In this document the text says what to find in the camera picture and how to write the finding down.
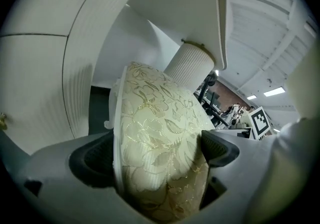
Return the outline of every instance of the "floral cushion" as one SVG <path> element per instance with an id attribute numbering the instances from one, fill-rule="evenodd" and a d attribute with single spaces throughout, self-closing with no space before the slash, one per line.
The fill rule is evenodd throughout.
<path id="1" fill-rule="evenodd" d="M 202 130 L 212 130 L 193 93 L 151 66 L 127 68 L 121 108 L 124 188 L 155 222 L 174 222 L 199 210 L 208 165 Z"/>

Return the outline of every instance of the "white wall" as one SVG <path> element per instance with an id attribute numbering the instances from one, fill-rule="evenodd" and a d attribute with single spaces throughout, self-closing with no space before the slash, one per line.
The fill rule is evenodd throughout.
<path id="1" fill-rule="evenodd" d="M 179 49 L 159 28 L 126 5 L 108 33 L 95 66 L 92 85 L 111 88 L 130 62 L 164 71 Z"/>

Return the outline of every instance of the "ribbed white cylinder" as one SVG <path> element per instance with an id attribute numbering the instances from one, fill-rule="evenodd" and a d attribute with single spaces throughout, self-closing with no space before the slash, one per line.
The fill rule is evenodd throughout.
<path id="1" fill-rule="evenodd" d="M 215 67 L 213 59 L 200 48 L 184 43 L 164 73 L 194 92 Z"/>

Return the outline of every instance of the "ceiling light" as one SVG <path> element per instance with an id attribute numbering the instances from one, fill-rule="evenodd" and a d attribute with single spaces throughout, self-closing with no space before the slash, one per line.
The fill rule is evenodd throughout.
<path id="1" fill-rule="evenodd" d="M 264 95 L 269 97 L 269 96 L 272 96 L 272 95 L 283 94 L 285 92 L 286 91 L 282 87 L 279 87 L 277 89 L 265 92 Z"/>
<path id="2" fill-rule="evenodd" d="M 252 96 L 248 97 L 247 99 L 248 99 L 248 100 L 253 100 L 253 99 L 256 99 L 256 98 L 257 98 L 256 95 L 252 95 Z"/>

